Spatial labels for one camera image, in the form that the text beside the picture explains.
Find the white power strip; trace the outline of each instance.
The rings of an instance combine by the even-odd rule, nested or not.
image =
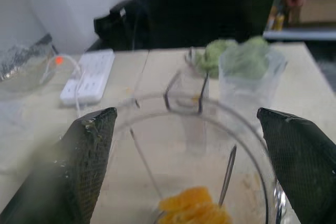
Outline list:
[[[77,99],[79,104],[100,102],[109,79],[113,61],[113,50],[102,50],[82,55],[78,64],[84,75],[80,79],[76,71],[72,73],[60,95],[63,104],[76,104],[76,89],[78,90]]]

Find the glass blender jar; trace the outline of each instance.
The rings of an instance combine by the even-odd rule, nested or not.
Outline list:
[[[239,114],[207,98],[208,78],[200,79],[181,92],[187,79],[178,72],[164,94],[117,108],[91,223],[155,224],[164,215],[161,199],[195,186],[207,187],[214,202],[227,186],[224,205],[234,224],[280,223],[281,189],[263,140]],[[232,121],[238,127],[230,129]]]

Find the white cable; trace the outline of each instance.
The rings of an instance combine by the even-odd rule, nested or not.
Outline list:
[[[80,88],[80,85],[83,81],[83,78],[84,78],[84,75],[85,75],[85,71],[82,71],[81,70],[81,67],[80,65],[73,59],[73,57],[69,56],[69,55],[56,55],[56,56],[53,56],[49,59],[48,63],[47,63],[47,67],[46,67],[46,71],[44,72],[44,74],[42,75],[42,78],[40,80],[40,84],[42,84],[46,78],[48,77],[48,75],[51,73],[51,71],[49,71],[49,68],[50,68],[50,64],[53,60],[55,60],[57,57],[63,57],[67,60],[69,60],[76,73],[77,73],[77,77],[79,78],[79,81],[78,83],[76,84],[76,87],[75,87],[75,103],[76,103],[76,111],[77,111],[77,117],[80,118],[81,117],[81,112],[80,112],[80,106],[79,106],[79,101],[78,101],[78,91],[79,91],[79,88]]]

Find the power strip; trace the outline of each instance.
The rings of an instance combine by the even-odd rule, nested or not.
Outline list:
[[[79,104],[100,102],[114,58],[113,50],[102,50],[82,55],[78,64],[84,76],[80,79],[76,71],[72,73],[60,95],[63,104],[68,106],[76,104],[76,89],[78,89],[77,99]]]

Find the blender jar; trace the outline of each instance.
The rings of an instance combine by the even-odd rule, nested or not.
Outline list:
[[[164,94],[117,108],[109,164],[91,223],[155,224],[164,214],[157,208],[161,199],[195,186],[206,186],[218,202],[233,148],[236,157],[224,198],[233,223],[279,223],[278,187],[263,141],[235,111],[203,97],[207,78],[196,100],[172,88],[177,79]],[[218,117],[223,113],[244,130],[229,128]],[[190,136],[198,134],[193,146]]]

